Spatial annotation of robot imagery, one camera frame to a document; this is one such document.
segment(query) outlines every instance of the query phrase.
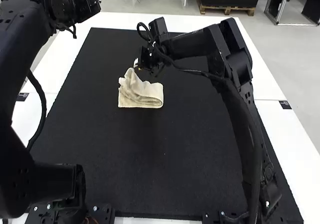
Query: white towel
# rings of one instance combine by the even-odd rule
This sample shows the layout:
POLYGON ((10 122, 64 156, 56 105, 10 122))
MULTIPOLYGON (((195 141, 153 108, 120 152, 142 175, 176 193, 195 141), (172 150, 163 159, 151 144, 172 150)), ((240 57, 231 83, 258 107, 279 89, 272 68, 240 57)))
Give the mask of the white towel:
POLYGON ((164 104, 164 87, 160 83, 150 83, 137 76, 134 68, 129 68, 124 78, 119 78, 120 108, 160 108, 164 104))

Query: black rubber mat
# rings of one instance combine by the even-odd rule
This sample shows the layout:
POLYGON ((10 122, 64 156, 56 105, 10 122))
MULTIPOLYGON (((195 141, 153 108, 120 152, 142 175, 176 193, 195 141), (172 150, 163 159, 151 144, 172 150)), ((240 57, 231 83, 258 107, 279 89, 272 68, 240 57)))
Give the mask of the black rubber mat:
MULTIPOLYGON (((35 160, 78 163, 87 201, 117 215, 200 219, 247 208, 240 156, 220 95, 209 80, 165 69, 161 109, 118 108, 118 78, 145 44, 136 31, 91 29, 32 149, 35 160)), ((206 69, 205 58, 180 62, 206 69)), ((283 198, 273 223, 302 221, 270 145, 283 198)))

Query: towel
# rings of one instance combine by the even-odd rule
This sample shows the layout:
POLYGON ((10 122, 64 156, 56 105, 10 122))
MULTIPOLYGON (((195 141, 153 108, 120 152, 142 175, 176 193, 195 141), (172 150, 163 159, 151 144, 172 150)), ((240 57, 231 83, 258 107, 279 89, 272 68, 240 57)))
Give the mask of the towel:
POLYGON ((161 83, 142 81, 135 73, 134 68, 129 68, 124 78, 119 78, 120 108, 161 108, 164 104, 164 87, 161 83))

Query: floor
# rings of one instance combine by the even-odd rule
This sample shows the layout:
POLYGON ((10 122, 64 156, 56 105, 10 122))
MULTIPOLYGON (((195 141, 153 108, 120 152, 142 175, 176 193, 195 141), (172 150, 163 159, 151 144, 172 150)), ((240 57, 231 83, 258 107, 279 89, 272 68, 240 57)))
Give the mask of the floor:
MULTIPOLYGON (((262 58, 269 67, 296 115, 320 153, 320 27, 274 26, 264 15, 267 0, 259 0, 254 17, 242 12, 231 12, 239 17, 262 58)), ((305 23, 297 7, 300 0, 291 0, 284 10, 282 23, 305 23)), ((196 0, 102 0, 102 11, 146 14, 200 15, 196 0)), ((206 13, 223 16, 221 11, 206 13)), ((45 49, 38 54, 34 66, 45 49)))

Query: sticker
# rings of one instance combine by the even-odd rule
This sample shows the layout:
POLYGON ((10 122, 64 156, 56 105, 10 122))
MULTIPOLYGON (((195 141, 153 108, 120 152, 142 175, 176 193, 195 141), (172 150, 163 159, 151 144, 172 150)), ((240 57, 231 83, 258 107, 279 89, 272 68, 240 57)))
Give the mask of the sticker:
POLYGON ((25 101, 28 97, 29 93, 19 93, 17 97, 17 101, 25 101))
POLYGON ((279 103, 281 104, 281 106, 284 110, 291 110, 292 109, 287 100, 279 100, 279 103))

